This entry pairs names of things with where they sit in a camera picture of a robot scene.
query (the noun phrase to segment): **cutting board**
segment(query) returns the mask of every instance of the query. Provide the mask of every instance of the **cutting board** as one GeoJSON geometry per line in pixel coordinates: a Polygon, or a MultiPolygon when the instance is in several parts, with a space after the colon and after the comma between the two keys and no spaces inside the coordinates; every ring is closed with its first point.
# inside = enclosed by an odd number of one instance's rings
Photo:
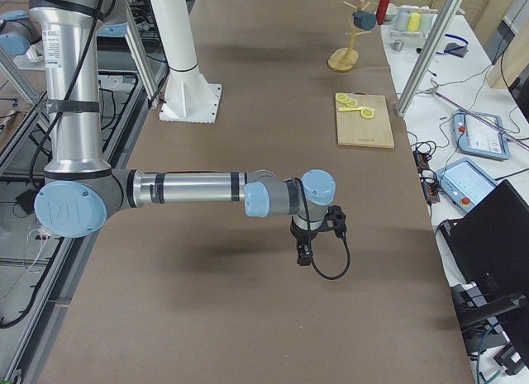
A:
{"type": "Polygon", "coordinates": [[[338,144],[344,146],[380,147],[393,149],[393,132],[389,123],[388,107],[383,95],[362,95],[358,93],[347,93],[351,99],[358,102],[358,106],[374,108],[374,117],[365,119],[359,111],[338,111],[339,107],[345,105],[336,100],[336,130],[338,144]]]}

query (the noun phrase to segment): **white desk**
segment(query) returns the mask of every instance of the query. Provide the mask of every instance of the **white desk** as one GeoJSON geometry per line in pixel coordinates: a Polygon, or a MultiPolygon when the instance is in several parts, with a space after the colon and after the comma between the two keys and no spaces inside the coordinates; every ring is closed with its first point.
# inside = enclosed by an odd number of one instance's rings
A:
{"type": "MultiPolygon", "coordinates": [[[[382,40],[384,42],[384,49],[389,65],[391,66],[391,74],[393,84],[397,93],[401,93],[406,85],[407,79],[412,72],[418,54],[416,48],[424,45],[424,40],[416,40],[411,38],[400,38],[404,40],[403,50],[395,52],[391,49],[390,44],[397,39],[390,35],[390,26],[382,26],[382,40]]],[[[485,54],[483,48],[478,42],[478,39],[470,29],[469,24],[463,16],[456,16],[449,32],[454,35],[464,37],[469,42],[469,52],[462,59],[454,55],[436,55],[430,65],[430,70],[436,73],[435,80],[439,84],[448,83],[451,81],[465,80],[469,76],[479,73],[490,65],[490,60],[485,54]]],[[[441,43],[444,47],[448,42],[453,42],[453,39],[445,38],[446,42],[441,43]]],[[[487,72],[472,78],[466,83],[451,84],[440,87],[439,92],[459,103],[465,108],[470,108],[476,93],[482,86],[484,77],[487,72]]],[[[430,73],[424,78],[421,83],[420,90],[426,90],[431,87],[430,73]]],[[[514,129],[514,125],[508,119],[509,112],[516,106],[514,99],[512,99],[507,89],[497,90],[488,87],[485,83],[478,99],[474,104],[472,110],[482,111],[487,113],[497,114],[502,117],[503,126],[508,129],[514,129]]],[[[439,97],[432,95],[416,95],[412,105],[408,109],[404,120],[409,131],[413,132],[419,141],[434,140],[438,145],[443,146],[448,142],[445,136],[439,130],[439,124],[448,120],[455,108],[443,101],[439,97]]],[[[518,124],[521,132],[517,135],[518,138],[529,136],[529,125],[519,109],[511,113],[511,118],[518,124]]],[[[430,161],[430,166],[433,170],[438,170],[445,167],[446,160],[455,151],[455,137],[452,131],[451,122],[443,126],[450,143],[444,149],[438,149],[430,161]]],[[[411,143],[415,142],[413,136],[410,135],[411,143]]],[[[511,158],[504,162],[498,162],[492,159],[482,159],[480,157],[468,156],[459,151],[450,159],[449,164],[463,157],[470,157],[482,169],[484,169],[493,178],[498,178],[516,171],[529,167],[529,152],[509,144],[511,150],[511,158]]],[[[529,172],[516,175],[509,178],[511,184],[518,190],[526,201],[529,201],[529,172]]],[[[455,206],[451,200],[441,194],[441,203],[433,205],[431,223],[437,227],[444,219],[461,218],[464,212],[455,206]]],[[[455,265],[455,261],[448,250],[445,241],[441,235],[437,236],[437,244],[443,259],[446,277],[451,286],[458,283],[465,283],[459,269],[455,265]]],[[[501,348],[491,348],[485,353],[480,361],[480,371],[487,377],[491,377],[497,370],[498,365],[493,360],[493,355],[501,348]]],[[[473,371],[475,371],[475,363],[471,363],[473,371]]],[[[529,382],[529,369],[524,368],[518,375],[509,377],[503,374],[494,381],[497,384],[527,384],[529,382]]]]}

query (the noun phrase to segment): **red cylinder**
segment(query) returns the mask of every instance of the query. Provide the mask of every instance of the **red cylinder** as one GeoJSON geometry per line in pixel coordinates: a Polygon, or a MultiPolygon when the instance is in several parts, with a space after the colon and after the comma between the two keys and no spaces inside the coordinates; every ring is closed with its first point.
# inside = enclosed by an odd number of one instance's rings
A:
{"type": "Polygon", "coordinates": [[[391,0],[379,0],[379,6],[377,8],[377,23],[382,25],[384,23],[384,17],[388,10],[388,5],[391,0]]]}

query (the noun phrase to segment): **brown tabletop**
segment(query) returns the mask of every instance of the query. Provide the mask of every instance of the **brown tabletop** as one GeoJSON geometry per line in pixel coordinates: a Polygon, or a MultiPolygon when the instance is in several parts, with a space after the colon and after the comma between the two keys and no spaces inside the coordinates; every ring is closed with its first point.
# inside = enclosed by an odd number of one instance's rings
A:
{"type": "MultiPolygon", "coordinates": [[[[296,264],[288,217],[242,204],[145,206],[105,225],[42,383],[472,383],[405,125],[395,149],[339,147],[334,92],[397,97],[379,30],[333,73],[343,0],[197,0],[201,70],[222,83],[215,125],[152,112],[130,168],[332,173],[353,262],[328,282],[296,264]]],[[[323,270],[345,263],[320,235],[323,270]]]]}

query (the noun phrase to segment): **black monitor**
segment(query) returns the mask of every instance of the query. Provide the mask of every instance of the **black monitor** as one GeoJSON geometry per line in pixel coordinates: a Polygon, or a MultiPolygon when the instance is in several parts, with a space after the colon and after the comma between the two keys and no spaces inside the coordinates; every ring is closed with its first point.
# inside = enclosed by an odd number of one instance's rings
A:
{"type": "MultiPolygon", "coordinates": [[[[513,293],[529,297],[529,206],[505,180],[451,229],[452,253],[465,280],[487,302],[513,293]]],[[[496,318],[529,366],[529,306],[496,318]]]]}

